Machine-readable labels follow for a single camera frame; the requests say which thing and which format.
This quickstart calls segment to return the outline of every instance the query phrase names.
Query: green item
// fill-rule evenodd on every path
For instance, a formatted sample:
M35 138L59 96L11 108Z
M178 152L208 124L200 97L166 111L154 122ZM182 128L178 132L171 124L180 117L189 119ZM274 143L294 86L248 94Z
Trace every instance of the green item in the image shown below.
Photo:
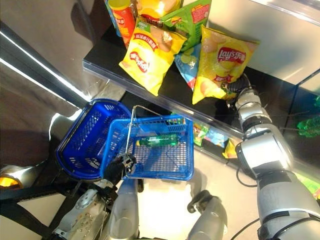
M320 135L320 115L301 121L296 126L299 129L299 135L307 138L313 138Z
M320 108L320 96L318 96L318 97L315 99L314 106L316 106L316 107L319 107L319 108Z
M147 147L176 146L177 144L177 134L142 137L140 140L136 141L137 146Z
M160 18L170 30L188 38L181 51L185 51L201 40L201 25L206 25L210 12L211 0L197 0Z
M202 140L205 138L209 127L204 126L201 123L193 123L193 142L200 146L202 145Z
M294 174L300 180L300 182L302 182L302 184L310 191L310 193L312 193L315 199L320 199L320 183L315 182L308 177L296 172Z

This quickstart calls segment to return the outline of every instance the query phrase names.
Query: basket handle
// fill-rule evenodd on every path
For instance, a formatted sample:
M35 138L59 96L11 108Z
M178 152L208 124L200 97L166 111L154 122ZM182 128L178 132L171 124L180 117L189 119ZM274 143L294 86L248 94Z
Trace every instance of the basket handle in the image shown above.
M133 123L133 120L134 118L136 119L137 116L136 116L136 108L141 108L141 109L144 109L144 110L147 110L155 115L158 115L158 116L161 116L161 114L155 112L155 111L152 111L150 110L149 108L145 107L145 106L141 106L141 105L135 105L133 106L132 108L132 113L131 113L131 121L130 121L130 124L129 124L129 131L128 131L128 137L126 138L126 146L125 146L125 152L124 154L127 155L128 153L128 148L129 148L129 139L130 139L130 133L131 133L131 127L132 127L132 123Z

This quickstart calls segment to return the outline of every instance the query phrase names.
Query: green chip bag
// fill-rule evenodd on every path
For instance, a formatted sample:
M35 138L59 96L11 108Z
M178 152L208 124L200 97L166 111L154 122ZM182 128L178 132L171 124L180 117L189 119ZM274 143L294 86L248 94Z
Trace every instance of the green chip bag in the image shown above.
M170 31L187 38L181 51L200 43L201 25L206 25L210 12L211 0L197 0L160 18Z

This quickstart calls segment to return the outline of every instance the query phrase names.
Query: yellow chip bag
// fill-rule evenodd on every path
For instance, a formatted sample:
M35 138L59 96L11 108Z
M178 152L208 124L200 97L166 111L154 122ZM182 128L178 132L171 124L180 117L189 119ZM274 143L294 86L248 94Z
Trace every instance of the yellow chip bag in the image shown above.
M119 63L134 80L153 95L158 95L169 67L186 38L164 31L138 17L126 55Z
M192 104L205 97L231 99L221 83L232 83L243 73L257 42L242 41L202 26L199 68L193 91Z
M150 21L159 21L161 17L180 8L181 0L136 0L139 15Z

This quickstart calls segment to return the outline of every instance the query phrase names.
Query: green plastic bottle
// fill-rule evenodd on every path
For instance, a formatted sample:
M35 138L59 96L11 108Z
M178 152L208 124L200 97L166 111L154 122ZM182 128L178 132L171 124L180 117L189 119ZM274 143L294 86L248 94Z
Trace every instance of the green plastic bottle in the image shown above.
M320 135L320 116L310 118L298 123L299 135L312 138Z
M314 106L316 106L316 107L319 107L319 108L320 108L320 96L318 96L318 97L315 99Z
M177 134L159 135L143 137L136 141L137 146L147 147L162 147L162 146L176 146L178 144Z

